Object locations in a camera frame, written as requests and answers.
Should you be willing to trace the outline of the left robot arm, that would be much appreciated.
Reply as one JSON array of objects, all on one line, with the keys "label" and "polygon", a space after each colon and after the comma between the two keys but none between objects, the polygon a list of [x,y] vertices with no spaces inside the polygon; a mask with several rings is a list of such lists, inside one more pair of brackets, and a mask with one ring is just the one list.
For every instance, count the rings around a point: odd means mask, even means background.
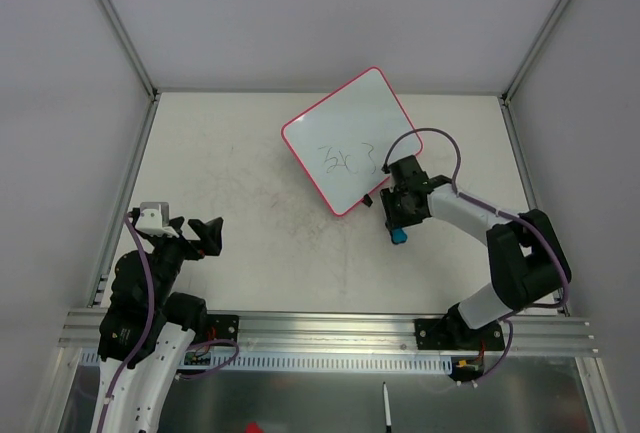
[{"label": "left robot arm", "polygon": [[[116,263],[110,304],[99,326],[99,390],[94,432],[155,432],[178,365],[189,346],[208,334],[204,299],[174,291],[187,261],[222,251],[222,218],[163,220],[157,210],[147,230],[139,209],[123,223],[135,248]],[[189,240],[181,231],[195,233]]]}]

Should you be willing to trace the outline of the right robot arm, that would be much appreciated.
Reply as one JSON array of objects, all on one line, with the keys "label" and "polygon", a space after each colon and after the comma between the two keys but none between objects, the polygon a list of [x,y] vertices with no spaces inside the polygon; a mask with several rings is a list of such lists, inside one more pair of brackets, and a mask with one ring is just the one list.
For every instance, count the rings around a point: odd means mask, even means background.
[{"label": "right robot arm", "polygon": [[420,173],[380,192],[385,227],[394,244],[405,229],[426,219],[445,222],[482,243],[489,282],[450,307],[442,319],[417,333],[420,348],[473,349],[500,320],[543,297],[568,292],[572,273],[549,217],[539,209],[510,212],[455,187],[445,176]]}]

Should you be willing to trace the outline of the blue whiteboard eraser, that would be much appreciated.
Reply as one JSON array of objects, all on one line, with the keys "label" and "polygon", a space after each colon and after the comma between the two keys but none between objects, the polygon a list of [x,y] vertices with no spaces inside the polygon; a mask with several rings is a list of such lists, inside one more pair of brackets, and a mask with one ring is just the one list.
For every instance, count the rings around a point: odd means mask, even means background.
[{"label": "blue whiteboard eraser", "polygon": [[393,229],[390,232],[390,235],[391,241],[394,245],[404,244],[408,239],[406,232],[402,228]]}]

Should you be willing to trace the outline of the pink framed whiteboard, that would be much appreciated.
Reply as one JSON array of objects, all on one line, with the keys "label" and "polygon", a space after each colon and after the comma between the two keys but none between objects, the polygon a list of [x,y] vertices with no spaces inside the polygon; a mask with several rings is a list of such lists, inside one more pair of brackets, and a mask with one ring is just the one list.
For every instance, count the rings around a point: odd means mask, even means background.
[{"label": "pink framed whiteboard", "polygon": [[340,217],[383,184],[384,163],[423,149],[381,69],[371,67],[283,125],[281,137],[329,210]]}]

